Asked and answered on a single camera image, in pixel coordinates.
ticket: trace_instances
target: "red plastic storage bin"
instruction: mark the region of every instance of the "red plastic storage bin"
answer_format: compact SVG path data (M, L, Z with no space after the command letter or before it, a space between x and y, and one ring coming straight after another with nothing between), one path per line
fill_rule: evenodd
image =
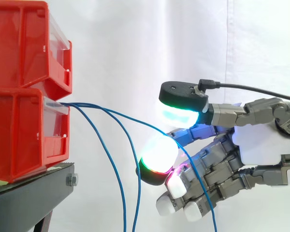
M0 88L32 87L58 100L72 92L72 44L43 1L0 0Z
M38 89L0 89L0 180L12 183L66 160L69 116Z

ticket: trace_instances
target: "white fingertip cap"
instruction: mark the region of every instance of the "white fingertip cap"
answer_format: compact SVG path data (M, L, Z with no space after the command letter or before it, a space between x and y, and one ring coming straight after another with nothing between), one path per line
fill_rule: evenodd
M173 174L167 182L167 187L174 199L180 198L187 193L187 189L181 178Z
M188 202L184 207L184 214L188 221L193 222L202 218L202 214L195 202Z
M156 202L156 208L160 216L167 216L175 213L175 209L171 199L168 196L160 197Z

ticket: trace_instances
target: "wire bundle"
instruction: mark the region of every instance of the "wire bundle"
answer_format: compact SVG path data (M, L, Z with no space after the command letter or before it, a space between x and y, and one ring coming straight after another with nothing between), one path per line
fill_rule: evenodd
M129 116L124 115L124 114L121 114L121 113L116 112L114 110L110 110L110 109L106 109L106 108L100 107L100 106L95 105L95 104L84 103L84 102L61 103L61 104L76 108L87 119L87 121L90 123L90 125L93 127L94 131L96 132L96 134L97 134L97 136L98 136L98 138L99 138L99 140L100 140L100 142L101 142L101 144L102 144L102 146L103 146L103 148L104 148L104 150L105 150L105 152L106 152L106 154L107 154L107 156L108 156L108 158L109 158L109 160L110 160L110 162L112 164L112 167L114 169L114 172L115 172L116 177L117 177L117 180L118 180L118 184L119 184L119 188L120 188L120 193L121 193L121 197L122 197L122 204L123 204L123 222L124 222L124 229L123 229L123 231L124 232L127 231L127 210L126 210L126 200L125 200L124 189L123 189L123 186L122 186L122 182L120 180L120 176L119 176L118 170L116 168L116 165L115 165L115 163L114 163L114 161L113 161L113 159L112 159L112 157L111 157L111 155L110 155L110 153L109 153L109 151L108 151L108 149L107 149L107 147L106 147L106 145L105 145L105 143L104 143L104 141L103 141L100 133L98 132L98 129L95 127L95 125L92 123L92 121L90 120L90 118L86 115L86 113L82 109L80 109L80 107L103 110L104 112L106 112L109 116L111 116L121 126L121 128L124 130L125 134L127 135L128 139L129 139L129 142L130 142L130 145L131 145L131 148L132 148L132 152L133 152L133 156L134 156L134 160L135 160L135 164L136 164L136 169L137 169L137 174L138 174L138 198L137 198L137 205L136 205L136 210L135 210L135 215L134 215L134 222L133 222L133 228L132 228L132 232L135 232L136 222L137 222L137 217L138 217L138 212L139 212L139 208L140 208L140 200L141 200L141 174L140 174L140 167L139 167L139 163L138 163L137 156L136 156L136 153L135 153L134 145L133 145L133 142L132 142L132 139L131 139L129 133L127 132L127 130L125 129L125 127L122 125L122 123L113 114L116 114L116 115L125 117L125 118L127 118L129 120L132 120L134 122L138 122L138 123L141 123L143 125L146 125L146 126L148 126L150 128L155 129L156 131L160 132L161 134L163 134L165 136L167 136L167 134L164 133L163 131L161 131L160 129L158 129L158 128L156 128L156 127L154 127L154 126L152 126L152 125L150 125L150 124L148 124L146 122L142 122L142 121L137 120L135 118L129 117ZM198 171L197 171L197 169L196 169L196 167L195 167L195 165L193 163L193 160L192 160L191 156L188 154L188 152L176 140L175 140L175 142L177 143L178 147L181 148L185 152L185 154L188 157L188 159L189 159L189 161L191 163L191 166L192 166L192 168L193 168L193 170L194 170L194 172L195 172L195 174L196 174L196 176L197 176L197 178L198 178L198 180L199 180L199 182L200 182L200 184L202 186L202 189L204 191L204 194L205 194L205 196L207 198L207 201L208 201L209 206L210 206L211 211L212 211L215 232L217 232L217 226L216 226L216 221L215 221L214 208L213 208L213 205L211 203L211 200L210 200L210 198L209 198L209 196L207 194L206 188L205 188L205 186L204 186L204 184L203 184L203 182L202 182L202 180L200 178L200 175L199 175L199 173L198 173Z

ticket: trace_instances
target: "bolt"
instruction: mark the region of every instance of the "bolt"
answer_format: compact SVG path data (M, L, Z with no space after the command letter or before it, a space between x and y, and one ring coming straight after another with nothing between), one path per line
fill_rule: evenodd
M78 174L69 174L67 176L67 186L73 187L77 186L78 183Z

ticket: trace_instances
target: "white fabric background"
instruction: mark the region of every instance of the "white fabric background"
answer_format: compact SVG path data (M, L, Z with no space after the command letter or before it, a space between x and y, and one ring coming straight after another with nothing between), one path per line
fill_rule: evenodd
M154 113L160 85L167 80L197 83L200 78L215 79L290 94L290 34L284 34L290 33L290 1L286 7L281 7L283 1L276 1L273 8L269 7L273 1L258 2L262 4L258 7L257 1L239 0L234 5L229 1L228 42L226 0L48 2L53 17L73 43L73 94L66 102L96 103L169 131ZM218 103L260 97L223 89L208 94L211 102ZM129 142L105 114L87 112L117 164L130 231L137 178ZM137 152L155 134L144 126L123 122ZM195 153L209 142L199 141L188 150ZM94 131L76 110L71 112L69 161L75 162L79 185L54 210L50 232L122 231L115 174ZM213 231L211 214L195 223L187 223L182 212L160 217L155 203L164 191L163 186L143 183L138 232ZM290 187L241 191L218 204L216 218L220 232L290 231Z

